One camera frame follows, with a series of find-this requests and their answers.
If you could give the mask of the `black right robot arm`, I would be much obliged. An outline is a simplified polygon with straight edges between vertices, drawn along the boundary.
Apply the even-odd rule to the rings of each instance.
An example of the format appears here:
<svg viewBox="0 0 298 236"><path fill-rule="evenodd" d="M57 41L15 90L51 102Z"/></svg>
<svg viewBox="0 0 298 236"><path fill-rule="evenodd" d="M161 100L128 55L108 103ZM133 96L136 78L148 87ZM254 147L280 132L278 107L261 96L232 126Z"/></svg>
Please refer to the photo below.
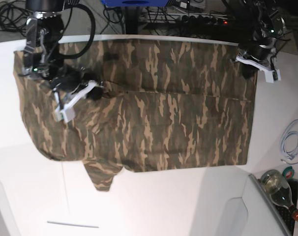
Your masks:
<svg viewBox="0 0 298 236"><path fill-rule="evenodd" d="M59 41L67 24L61 13L65 9L80 9L90 19L90 36L86 46L78 53L60 53ZM65 64L66 59L78 59L93 43L96 24L91 10L77 0L28 0L26 10L31 12L26 23L27 43L23 50L23 74L49 83L58 108L64 111L81 98L99 100L104 93L103 82L90 71Z"/></svg>

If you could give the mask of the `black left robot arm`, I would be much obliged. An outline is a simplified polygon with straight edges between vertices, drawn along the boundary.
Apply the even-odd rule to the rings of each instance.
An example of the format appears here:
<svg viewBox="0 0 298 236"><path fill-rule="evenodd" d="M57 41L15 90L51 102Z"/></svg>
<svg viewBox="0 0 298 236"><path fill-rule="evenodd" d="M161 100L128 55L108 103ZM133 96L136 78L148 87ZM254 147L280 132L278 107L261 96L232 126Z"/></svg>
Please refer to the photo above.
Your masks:
<svg viewBox="0 0 298 236"><path fill-rule="evenodd" d="M245 79L250 79L257 71L265 75L268 83L281 80L280 70L276 67L279 49L277 42L287 44L283 36L287 31L285 20L276 9L274 0L238 0L235 9L229 0L222 2L237 21L251 30L249 39L238 44L238 54L231 59L240 63L240 70Z"/></svg>

